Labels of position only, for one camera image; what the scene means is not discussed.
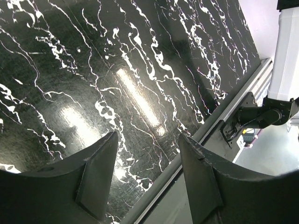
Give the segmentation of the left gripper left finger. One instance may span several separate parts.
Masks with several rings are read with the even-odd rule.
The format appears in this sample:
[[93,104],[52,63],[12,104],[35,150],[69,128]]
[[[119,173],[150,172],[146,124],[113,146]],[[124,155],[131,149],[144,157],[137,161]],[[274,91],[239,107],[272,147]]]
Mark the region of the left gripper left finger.
[[34,172],[0,173],[3,224],[100,224],[105,219],[118,135]]

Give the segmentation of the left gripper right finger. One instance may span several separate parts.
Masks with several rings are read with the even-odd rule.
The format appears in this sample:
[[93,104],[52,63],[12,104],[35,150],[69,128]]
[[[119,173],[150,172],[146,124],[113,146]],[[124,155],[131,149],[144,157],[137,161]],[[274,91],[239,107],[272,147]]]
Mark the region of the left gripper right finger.
[[296,224],[299,173],[279,176],[236,165],[181,134],[179,148],[195,224]]

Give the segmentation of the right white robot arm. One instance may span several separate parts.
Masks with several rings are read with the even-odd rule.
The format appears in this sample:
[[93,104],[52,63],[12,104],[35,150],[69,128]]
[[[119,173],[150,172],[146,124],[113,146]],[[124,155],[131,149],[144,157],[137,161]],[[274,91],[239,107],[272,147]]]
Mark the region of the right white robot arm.
[[278,41],[271,82],[261,107],[240,108],[235,117],[244,128],[280,126],[299,116],[299,6],[280,8]]

